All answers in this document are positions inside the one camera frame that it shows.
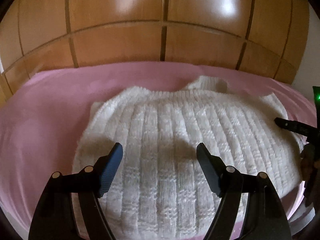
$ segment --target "mattress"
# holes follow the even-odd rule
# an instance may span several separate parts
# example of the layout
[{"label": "mattress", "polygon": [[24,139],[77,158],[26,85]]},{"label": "mattress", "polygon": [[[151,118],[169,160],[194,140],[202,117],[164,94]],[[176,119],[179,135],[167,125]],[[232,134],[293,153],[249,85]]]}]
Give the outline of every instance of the mattress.
[{"label": "mattress", "polygon": [[[175,91],[200,75],[225,80],[237,94],[275,93],[289,119],[316,125],[314,105],[290,86],[270,78],[211,66],[134,62],[62,69],[36,74],[0,109],[0,203],[25,230],[50,175],[70,174],[77,141],[93,102],[123,89]],[[303,185],[283,199],[290,217],[302,200]],[[240,224],[235,233],[239,233]]]}]

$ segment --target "white knitted sweater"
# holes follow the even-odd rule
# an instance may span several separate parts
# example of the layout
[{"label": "white knitted sweater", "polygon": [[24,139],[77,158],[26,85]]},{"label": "white knitted sweater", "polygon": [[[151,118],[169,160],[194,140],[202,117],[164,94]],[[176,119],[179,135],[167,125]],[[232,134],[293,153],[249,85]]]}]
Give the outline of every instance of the white knitted sweater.
[{"label": "white knitted sweater", "polygon": [[[301,182],[302,137],[281,130],[287,118],[274,94],[241,97],[217,78],[200,77],[177,92],[131,87],[103,103],[84,131],[73,172],[93,165],[115,142],[124,157],[100,205],[116,239],[184,239],[204,235],[220,199],[196,159],[203,142],[240,172],[265,171],[280,197]],[[80,233],[85,234],[74,198]],[[246,198],[237,220],[243,220]]]}]

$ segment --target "human hand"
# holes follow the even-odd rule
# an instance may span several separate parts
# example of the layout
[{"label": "human hand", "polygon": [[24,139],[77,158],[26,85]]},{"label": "human hand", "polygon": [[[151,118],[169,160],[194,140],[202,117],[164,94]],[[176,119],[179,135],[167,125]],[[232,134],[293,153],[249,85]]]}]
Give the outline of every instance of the human hand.
[{"label": "human hand", "polygon": [[313,158],[315,155],[315,147],[311,143],[306,144],[303,147],[301,152],[301,172],[302,172],[302,180],[308,181],[310,179],[310,175],[312,173],[313,168],[320,168],[320,160],[314,162]]}]

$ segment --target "wooden panel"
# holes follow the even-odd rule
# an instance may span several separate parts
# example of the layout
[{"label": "wooden panel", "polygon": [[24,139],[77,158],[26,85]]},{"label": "wooden panel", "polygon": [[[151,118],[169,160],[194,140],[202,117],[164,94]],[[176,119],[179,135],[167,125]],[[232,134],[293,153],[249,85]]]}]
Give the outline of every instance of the wooden panel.
[{"label": "wooden panel", "polygon": [[18,31],[18,5],[14,0],[0,22],[0,57],[4,69],[22,57]]},{"label": "wooden panel", "polygon": [[8,84],[12,93],[17,92],[17,90],[29,80],[28,73],[26,71],[23,59],[18,60],[13,68],[5,73]]},{"label": "wooden panel", "polygon": [[5,105],[5,95],[2,91],[2,89],[0,88],[0,107],[4,106]]},{"label": "wooden panel", "polygon": [[19,14],[24,53],[67,33],[65,0],[21,0]]},{"label": "wooden panel", "polygon": [[227,33],[194,26],[168,26],[166,61],[235,69],[243,41]]},{"label": "wooden panel", "polygon": [[264,47],[248,42],[239,70],[259,76],[273,78],[280,57]]},{"label": "wooden panel", "polygon": [[282,55],[291,17],[291,0],[255,0],[249,40]]},{"label": "wooden panel", "polygon": [[4,75],[0,75],[0,87],[1,87],[2,92],[4,93],[6,100],[8,100],[10,97],[12,97],[11,90],[9,88],[9,85],[8,85],[7,80],[5,79]]},{"label": "wooden panel", "polygon": [[153,23],[97,27],[73,36],[79,66],[159,60],[161,26]]},{"label": "wooden panel", "polygon": [[275,76],[275,80],[283,83],[292,84],[299,67],[294,67],[285,60],[281,60],[279,70]]},{"label": "wooden panel", "polygon": [[124,20],[160,20],[162,0],[70,0],[71,30]]},{"label": "wooden panel", "polygon": [[45,45],[24,58],[29,76],[43,70],[73,67],[68,38]]},{"label": "wooden panel", "polygon": [[309,3],[307,0],[292,0],[292,3],[292,22],[283,58],[298,68],[307,43]]},{"label": "wooden panel", "polygon": [[244,37],[251,0],[169,0],[168,20],[207,25]]}]

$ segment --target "bed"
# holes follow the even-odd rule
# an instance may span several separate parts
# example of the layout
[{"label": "bed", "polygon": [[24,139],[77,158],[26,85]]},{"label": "bed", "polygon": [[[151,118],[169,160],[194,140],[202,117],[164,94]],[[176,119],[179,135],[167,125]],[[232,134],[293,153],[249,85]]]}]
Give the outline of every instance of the bed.
[{"label": "bed", "polygon": [[[289,85],[308,14],[307,0],[14,0],[0,23],[2,208],[25,234],[50,174],[71,173],[92,103],[133,85],[216,76],[238,94],[273,92],[290,119],[315,125]],[[302,190],[283,200],[288,218]]]}]

